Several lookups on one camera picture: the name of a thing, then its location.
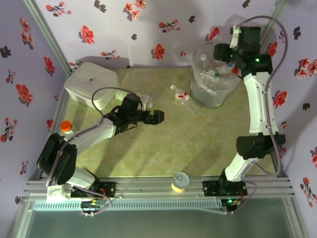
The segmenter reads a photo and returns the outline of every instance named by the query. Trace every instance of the storage box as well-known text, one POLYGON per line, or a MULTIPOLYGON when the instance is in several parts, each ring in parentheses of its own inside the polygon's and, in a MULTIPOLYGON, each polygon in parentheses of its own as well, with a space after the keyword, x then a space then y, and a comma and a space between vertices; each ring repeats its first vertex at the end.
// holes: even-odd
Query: storage box
MULTIPOLYGON (((72 99, 93 108, 93 93, 103 87, 119 87, 119 80, 115 72, 86 62, 66 80, 64 87, 72 99)), ((96 93, 94 103, 97 108, 105 108, 116 93, 115 89, 103 89, 96 93)))

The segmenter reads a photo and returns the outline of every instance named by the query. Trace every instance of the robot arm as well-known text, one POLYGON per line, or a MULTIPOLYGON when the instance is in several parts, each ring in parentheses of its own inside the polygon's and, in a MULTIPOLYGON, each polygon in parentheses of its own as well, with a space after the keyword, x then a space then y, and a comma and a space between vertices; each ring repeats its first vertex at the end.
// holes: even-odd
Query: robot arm
POLYGON ((83 130, 77 131, 65 137, 55 133, 52 134, 37 161, 37 166, 45 174, 49 175, 55 162, 58 151, 70 138, 74 137, 62 151, 58 160, 57 167, 53 174, 54 184, 61 185, 69 183, 91 191, 99 190, 99 179, 88 170, 76 167, 77 156, 88 149, 90 146, 111 138, 119 133, 128 130, 129 125, 136 125, 140 122, 144 124, 156 125, 164 121, 164 112, 154 110, 151 115, 150 111, 145 110, 146 102, 151 99, 149 96, 142 99, 133 94, 124 97, 121 106, 117 106, 110 113, 104 115, 102 123, 97 127, 79 135, 83 130))
MULTIPOLYGON (((231 44, 217 44, 213 57, 215 60, 234 63, 241 69, 246 85, 250 107, 250 136, 237 138, 237 154, 231 164, 223 170, 220 178, 220 190, 226 193, 232 183, 239 183, 241 176, 252 166, 252 162, 264 158, 273 152, 274 147, 269 135, 265 93, 271 99, 271 87, 265 86, 272 73, 272 61, 269 54, 260 54, 260 27, 236 27, 231 29, 231 44)), ((273 104, 269 103, 271 129, 278 146, 285 143, 285 135, 278 133, 273 116, 273 104)))

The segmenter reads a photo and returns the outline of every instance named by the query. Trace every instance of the clear plastic bucket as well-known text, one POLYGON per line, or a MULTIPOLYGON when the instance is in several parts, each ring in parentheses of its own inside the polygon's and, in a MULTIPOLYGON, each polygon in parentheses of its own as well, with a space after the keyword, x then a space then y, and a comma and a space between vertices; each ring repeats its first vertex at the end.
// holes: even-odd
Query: clear plastic bucket
POLYGON ((212 41, 200 44, 192 55, 193 79, 191 83, 191 97, 205 108, 220 106, 229 93, 231 93, 241 81, 235 73, 234 65, 226 65, 225 62, 214 60, 213 50, 216 44, 227 43, 221 36, 212 41), (201 55, 205 54, 209 73, 202 69, 201 55))

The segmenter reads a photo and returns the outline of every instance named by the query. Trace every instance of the floral wallpaper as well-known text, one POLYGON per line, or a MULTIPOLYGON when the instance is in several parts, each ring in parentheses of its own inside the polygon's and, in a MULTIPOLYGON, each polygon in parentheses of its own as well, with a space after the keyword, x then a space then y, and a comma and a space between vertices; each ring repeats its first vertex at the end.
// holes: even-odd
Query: floral wallpaper
POLYGON ((0 238, 49 134, 66 73, 20 0, 0 7, 0 238))
MULTIPOLYGON (((272 81, 276 122, 286 135, 280 158, 310 237, 317 234, 312 219, 317 216, 317 46, 311 35, 316 14, 316 1, 286 3, 278 20, 287 31, 288 53, 272 81)), ((276 67, 283 55, 285 32, 275 26, 263 47, 276 67)))
MULTIPOLYGON (((35 0, 69 66, 189 66, 225 25, 272 15, 276 0, 35 0)), ((265 26, 267 21, 258 21, 265 26)))

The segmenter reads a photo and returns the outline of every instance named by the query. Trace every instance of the orange bottle cap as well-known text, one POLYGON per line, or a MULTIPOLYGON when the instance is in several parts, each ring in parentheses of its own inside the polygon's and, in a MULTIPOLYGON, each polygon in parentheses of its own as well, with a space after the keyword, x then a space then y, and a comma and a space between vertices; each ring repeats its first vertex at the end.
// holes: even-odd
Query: orange bottle cap
POLYGON ((65 121, 63 121, 63 122, 60 124, 60 128, 61 128, 62 131, 68 132, 68 131, 70 131, 70 130, 73 128, 73 125, 71 124, 70 121, 65 120, 65 121))

